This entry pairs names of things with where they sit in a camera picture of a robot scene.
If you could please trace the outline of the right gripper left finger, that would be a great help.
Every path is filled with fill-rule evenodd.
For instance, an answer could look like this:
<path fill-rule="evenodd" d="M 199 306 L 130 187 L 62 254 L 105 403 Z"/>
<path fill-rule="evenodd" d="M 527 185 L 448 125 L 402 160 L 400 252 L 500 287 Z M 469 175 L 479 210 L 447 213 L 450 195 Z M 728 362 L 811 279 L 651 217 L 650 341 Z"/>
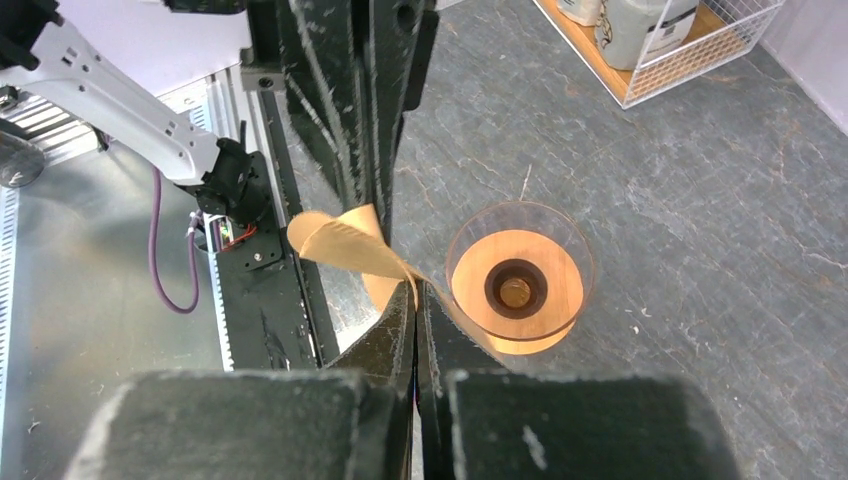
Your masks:
<path fill-rule="evenodd" d="M 95 413 L 69 479 L 407 479 L 413 287 L 320 370 L 154 371 Z"/>

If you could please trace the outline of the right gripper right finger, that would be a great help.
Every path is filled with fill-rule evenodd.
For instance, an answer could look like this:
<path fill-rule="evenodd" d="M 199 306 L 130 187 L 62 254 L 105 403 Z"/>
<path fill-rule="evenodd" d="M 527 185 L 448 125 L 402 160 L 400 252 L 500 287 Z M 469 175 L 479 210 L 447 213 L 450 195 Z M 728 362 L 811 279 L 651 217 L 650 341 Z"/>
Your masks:
<path fill-rule="evenodd" d="M 665 374 L 506 369 L 429 285 L 416 312 L 428 479 L 737 479 L 707 396 Z"/>

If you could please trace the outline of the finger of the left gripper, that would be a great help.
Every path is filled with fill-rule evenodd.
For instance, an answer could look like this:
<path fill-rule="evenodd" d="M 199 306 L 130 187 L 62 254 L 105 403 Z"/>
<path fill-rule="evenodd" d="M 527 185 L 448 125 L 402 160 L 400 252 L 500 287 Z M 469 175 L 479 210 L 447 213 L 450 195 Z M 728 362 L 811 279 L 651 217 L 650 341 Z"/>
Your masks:
<path fill-rule="evenodd" d="M 282 90 L 288 115 L 345 209 L 368 203 L 361 95 L 349 1 L 251 1 L 248 65 Z"/>
<path fill-rule="evenodd" d="M 391 240 L 395 163 L 404 115 L 418 108 L 439 24 L 435 1 L 362 1 L 361 58 L 368 199 Z"/>

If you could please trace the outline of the amber glass carafe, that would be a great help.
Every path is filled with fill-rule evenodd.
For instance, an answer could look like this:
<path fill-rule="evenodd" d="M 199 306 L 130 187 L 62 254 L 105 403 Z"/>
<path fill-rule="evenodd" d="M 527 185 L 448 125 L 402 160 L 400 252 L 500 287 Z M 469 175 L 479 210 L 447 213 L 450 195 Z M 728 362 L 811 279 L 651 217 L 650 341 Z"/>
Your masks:
<path fill-rule="evenodd" d="M 532 287 L 523 278 L 507 278 L 498 288 L 499 302 L 510 310 L 525 308 L 531 302 L 532 297 Z"/>

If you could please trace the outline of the clear glass dripper cone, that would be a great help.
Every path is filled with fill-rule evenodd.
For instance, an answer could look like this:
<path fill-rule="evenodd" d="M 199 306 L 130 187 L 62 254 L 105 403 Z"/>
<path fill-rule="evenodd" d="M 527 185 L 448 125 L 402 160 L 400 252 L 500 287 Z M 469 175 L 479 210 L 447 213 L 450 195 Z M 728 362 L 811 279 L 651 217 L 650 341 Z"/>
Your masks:
<path fill-rule="evenodd" d="M 587 239 L 565 214 L 532 202 L 488 207 L 457 231 L 445 266 L 458 307 L 489 335 L 500 353 L 547 350 L 572 330 L 588 304 L 596 266 Z M 505 308 L 498 288 L 525 279 L 531 302 Z"/>

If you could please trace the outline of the brown paper coffee filter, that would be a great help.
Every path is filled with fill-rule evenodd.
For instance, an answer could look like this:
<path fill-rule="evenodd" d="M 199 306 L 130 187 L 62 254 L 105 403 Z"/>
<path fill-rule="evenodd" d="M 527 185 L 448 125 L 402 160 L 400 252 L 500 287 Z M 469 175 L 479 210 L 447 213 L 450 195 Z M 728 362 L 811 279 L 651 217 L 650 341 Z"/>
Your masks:
<path fill-rule="evenodd" d="M 451 296 L 388 246 L 373 205 L 356 207 L 341 216 L 322 211 L 302 212 L 289 222 L 287 238 L 302 259 L 360 273 L 379 313 L 385 312 L 400 283 L 413 285 L 415 307 L 423 305 L 424 288 L 433 288 L 452 324 L 496 361 L 503 361 L 489 335 L 462 312 Z M 423 286 L 414 285 L 417 281 Z"/>

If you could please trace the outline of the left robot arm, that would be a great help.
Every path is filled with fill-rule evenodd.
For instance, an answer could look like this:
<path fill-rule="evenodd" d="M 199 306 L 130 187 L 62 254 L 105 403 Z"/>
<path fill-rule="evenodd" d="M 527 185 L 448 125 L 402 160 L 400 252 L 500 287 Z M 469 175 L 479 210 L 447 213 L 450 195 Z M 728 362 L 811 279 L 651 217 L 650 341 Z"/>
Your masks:
<path fill-rule="evenodd" d="M 421 101 L 439 24 L 432 1 L 170 1 L 180 14 L 236 15 L 243 66 L 281 90 L 293 130 L 346 210 L 391 233 L 404 115 Z M 207 213 L 246 225 L 268 207 L 237 141 L 195 129 L 100 54 L 55 1 L 1 5 L 1 80 L 130 147 Z"/>

